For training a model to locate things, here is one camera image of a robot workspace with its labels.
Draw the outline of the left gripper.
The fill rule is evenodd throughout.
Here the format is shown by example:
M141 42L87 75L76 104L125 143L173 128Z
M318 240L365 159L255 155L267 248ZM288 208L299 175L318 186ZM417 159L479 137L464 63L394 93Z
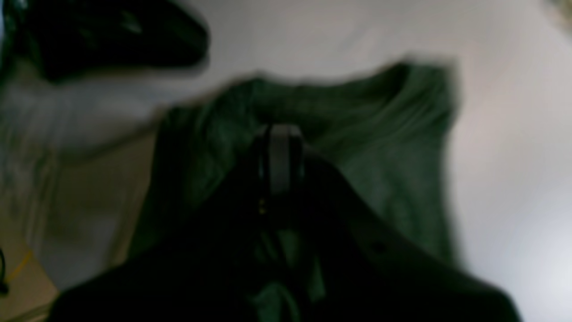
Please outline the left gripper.
M175 0L7 0L4 63L31 62L49 81L100 68L191 67L210 32Z

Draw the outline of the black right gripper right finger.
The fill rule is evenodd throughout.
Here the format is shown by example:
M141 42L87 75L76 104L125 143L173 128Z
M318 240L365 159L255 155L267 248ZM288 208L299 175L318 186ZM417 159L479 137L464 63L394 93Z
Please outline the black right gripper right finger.
M518 322L498 288L432 258L380 220L335 167L282 126L288 214L316 251L313 322Z

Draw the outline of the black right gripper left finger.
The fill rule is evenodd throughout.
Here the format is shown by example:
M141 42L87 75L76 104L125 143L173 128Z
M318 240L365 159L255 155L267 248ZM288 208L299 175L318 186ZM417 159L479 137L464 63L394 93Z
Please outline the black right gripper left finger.
M120 266L63 293L49 322L284 322L286 265L267 219L286 192L286 126L265 126L200 206L195 156L159 136L140 220L162 219Z

